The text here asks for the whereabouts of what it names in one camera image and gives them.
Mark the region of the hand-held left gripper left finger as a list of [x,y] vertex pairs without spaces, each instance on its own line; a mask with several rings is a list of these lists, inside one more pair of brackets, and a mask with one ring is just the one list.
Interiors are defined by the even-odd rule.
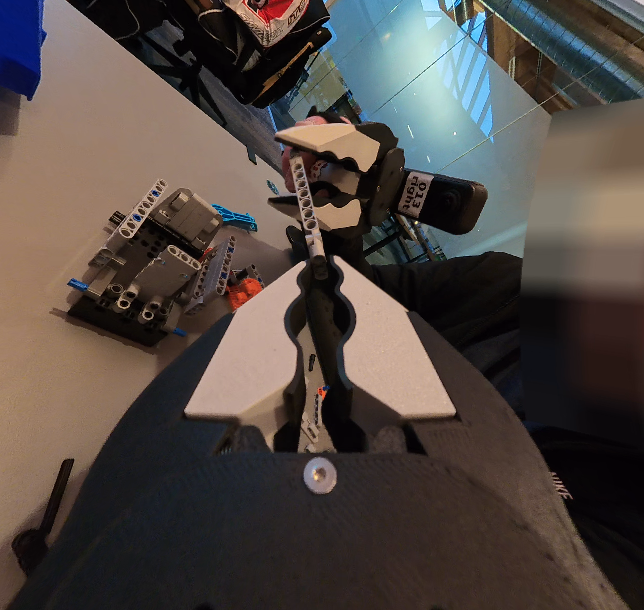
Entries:
[[184,413],[187,418],[254,426],[271,441],[289,424],[300,430],[306,399],[304,289],[300,262],[237,309]]

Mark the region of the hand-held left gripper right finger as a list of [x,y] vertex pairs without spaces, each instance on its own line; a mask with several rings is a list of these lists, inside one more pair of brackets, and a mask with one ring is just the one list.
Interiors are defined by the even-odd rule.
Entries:
[[385,427],[456,415],[421,340],[422,324],[347,262],[328,262],[323,422],[334,446],[362,446]]

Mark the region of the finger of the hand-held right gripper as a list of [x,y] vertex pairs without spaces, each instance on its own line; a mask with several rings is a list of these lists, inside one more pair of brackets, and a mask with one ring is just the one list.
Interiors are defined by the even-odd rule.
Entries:
[[366,173],[391,150],[391,130],[383,123],[325,123],[278,131],[275,140],[353,172]]
[[356,192],[350,194],[326,181],[296,187],[295,192],[280,194],[268,199],[268,204],[278,212],[298,220],[302,219],[300,197],[305,195],[304,209],[313,212],[320,230],[331,234],[366,234],[372,228],[368,217],[375,197],[375,186],[360,181]]

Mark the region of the thin white studded beam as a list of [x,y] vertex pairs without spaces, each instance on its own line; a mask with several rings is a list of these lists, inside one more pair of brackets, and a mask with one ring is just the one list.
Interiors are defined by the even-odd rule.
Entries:
[[[302,230],[308,250],[312,278],[317,281],[324,281],[328,276],[326,254],[318,220],[314,212],[314,202],[301,152],[296,149],[292,150],[289,165],[300,209]],[[301,424],[300,450],[330,455],[335,452],[335,447],[321,421],[319,406],[321,399],[318,396],[318,387],[323,385],[323,373],[319,367],[318,357],[314,360],[313,368],[309,368],[310,355],[316,355],[318,352],[314,350],[314,342],[308,322],[305,323],[305,327],[298,334],[298,341],[303,345],[306,395]]]

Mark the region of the grey building kit robot assembly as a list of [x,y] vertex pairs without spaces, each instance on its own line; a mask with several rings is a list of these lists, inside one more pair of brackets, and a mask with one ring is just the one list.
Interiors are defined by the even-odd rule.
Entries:
[[91,279],[68,282],[80,293],[68,316],[147,348],[182,335],[178,322],[199,291],[221,213],[191,189],[170,191],[159,179],[109,221],[113,229],[89,262]]

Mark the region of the blue plastic bin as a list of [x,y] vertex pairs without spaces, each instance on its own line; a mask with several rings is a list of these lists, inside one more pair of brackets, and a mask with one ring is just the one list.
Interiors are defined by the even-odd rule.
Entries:
[[45,0],[1,0],[1,87],[31,101],[41,80]]

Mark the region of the black office chair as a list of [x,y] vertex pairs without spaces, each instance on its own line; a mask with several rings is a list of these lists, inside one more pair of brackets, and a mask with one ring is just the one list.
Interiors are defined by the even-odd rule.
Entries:
[[204,11],[203,63],[243,105],[265,108],[294,87],[310,57],[331,40],[329,19],[323,0],[310,0],[286,36],[264,48],[231,10]]

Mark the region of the blue curved building piece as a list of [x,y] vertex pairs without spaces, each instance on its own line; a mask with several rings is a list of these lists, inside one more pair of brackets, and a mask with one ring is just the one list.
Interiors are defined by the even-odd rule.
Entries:
[[252,233],[258,231],[256,220],[249,213],[237,213],[219,204],[212,204],[211,207],[221,215],[223,226],[239,228]]

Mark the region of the grey studded beam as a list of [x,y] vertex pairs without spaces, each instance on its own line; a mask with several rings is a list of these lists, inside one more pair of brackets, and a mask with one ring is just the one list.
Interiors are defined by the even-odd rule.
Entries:
[[189,284],[189,301],[183,309],[184,315],[196,315],[224,295],[235,247],[236,237],[229,236],[206,255],[201,270]]

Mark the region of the black rod-shaped tool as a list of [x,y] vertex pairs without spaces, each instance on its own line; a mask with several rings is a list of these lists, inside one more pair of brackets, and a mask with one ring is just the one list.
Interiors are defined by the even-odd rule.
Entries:
[[12,540],[13,554],[26,576],[35,571],[48,552],[46,539],[52,531],[74,462],[73,458],[62,461],[40,525],[21,532]]

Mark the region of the silver ventilation duct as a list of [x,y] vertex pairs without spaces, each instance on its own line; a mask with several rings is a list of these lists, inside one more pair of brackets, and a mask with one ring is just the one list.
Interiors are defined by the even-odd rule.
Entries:
[[643,98],[643,34],[624,37],[571,0],[479,0],[605,103]]

